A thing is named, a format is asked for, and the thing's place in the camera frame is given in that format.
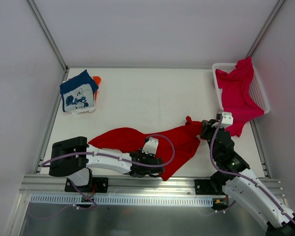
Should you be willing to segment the red t shirt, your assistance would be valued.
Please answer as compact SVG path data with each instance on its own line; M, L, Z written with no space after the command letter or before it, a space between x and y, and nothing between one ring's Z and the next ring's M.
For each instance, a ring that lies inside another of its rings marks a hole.
M186 117L185 125L159 132L157 137L159 145L156 157L168 162L172 157L172 147L175 149L175 156L170 164L165 166L161 178L167 181L178 169L189 161L197 152L200 145L200 136L203 124L200 121L193 121L190 116ZM122 127L103 133L88 142L97 148L117 149L121 152L137 151L143 147L145 139L151 134L142 133L134 128Z

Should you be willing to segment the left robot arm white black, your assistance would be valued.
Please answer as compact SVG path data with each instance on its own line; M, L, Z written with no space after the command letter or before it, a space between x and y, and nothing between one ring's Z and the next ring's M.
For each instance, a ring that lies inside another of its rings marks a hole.
M43 164L52 177L66 178L65 192L107 193L109 179L94 177L93 168L110 170L131 177L159 177L165 170L156 157L158 140L149 138L143 148L131 152L97 148L85 137L76 137L52 145L50 160Z

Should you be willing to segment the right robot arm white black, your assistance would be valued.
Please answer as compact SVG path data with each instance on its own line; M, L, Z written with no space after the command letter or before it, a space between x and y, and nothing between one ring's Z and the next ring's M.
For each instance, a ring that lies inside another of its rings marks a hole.
M295 236L295 212L281 202L235 151L223 117L204 120L200 137L209 146L216 172L210 177L215 194L225 194L243 207L265 230L267 236Z

